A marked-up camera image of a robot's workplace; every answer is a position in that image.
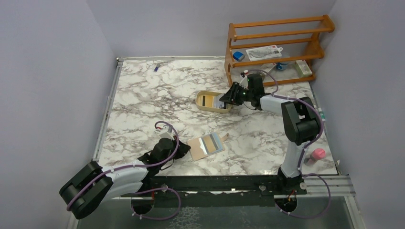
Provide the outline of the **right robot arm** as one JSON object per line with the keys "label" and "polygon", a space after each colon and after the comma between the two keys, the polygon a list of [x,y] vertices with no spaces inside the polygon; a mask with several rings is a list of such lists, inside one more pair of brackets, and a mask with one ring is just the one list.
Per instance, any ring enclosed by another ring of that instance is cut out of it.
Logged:
{"label": "right robot arm", "polygon": [[306,151],[321,137],[324,129],[312,100],[309,97],[292,98],[277,95],[276,92],[266,93],[262,75],[251,73],[241,82],[234,82],[219,101],[232,105],[250,102],[256,110],[282,116],[288,149],[277,172],[276,187],[287,190],[299,185]]}

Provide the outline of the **beige card holder wallet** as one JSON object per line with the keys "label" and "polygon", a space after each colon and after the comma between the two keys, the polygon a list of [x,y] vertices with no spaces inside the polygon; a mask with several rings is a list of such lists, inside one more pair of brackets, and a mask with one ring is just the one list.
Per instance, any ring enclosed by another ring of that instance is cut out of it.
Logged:
{"label": "beige card holder wallet", "polygon": [[224,142],[229,138],[229,136],[229,133],[226,133],[224,136],[220,136],[217,132],[212,132],[210,134],[188,140],[187,145],[191,147],[190,154],[192,160],[197,161],[224,151]]}

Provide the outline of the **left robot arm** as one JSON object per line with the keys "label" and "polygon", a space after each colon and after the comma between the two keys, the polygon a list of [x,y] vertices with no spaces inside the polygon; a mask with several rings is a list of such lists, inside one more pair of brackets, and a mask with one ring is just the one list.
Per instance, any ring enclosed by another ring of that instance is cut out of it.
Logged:
{"label": "left robot arm", "polygon": [[91,161],[61,187],[59,195],[67,211],[83,219],[105,200],[149,189],[152,178],[166,163],[184,157],[190,149],[180,140],[162,138],[152,150],[118,167],[102,167]]}

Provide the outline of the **card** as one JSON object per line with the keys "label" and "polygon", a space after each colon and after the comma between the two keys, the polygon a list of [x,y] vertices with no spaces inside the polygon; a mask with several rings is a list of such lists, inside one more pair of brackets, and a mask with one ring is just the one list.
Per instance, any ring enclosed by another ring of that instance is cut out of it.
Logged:
{"label": "card", "polygon": [[224,94],[218,94],[213,98],[213,108],[216,109],[226,109],[226,103],[220,101]]}

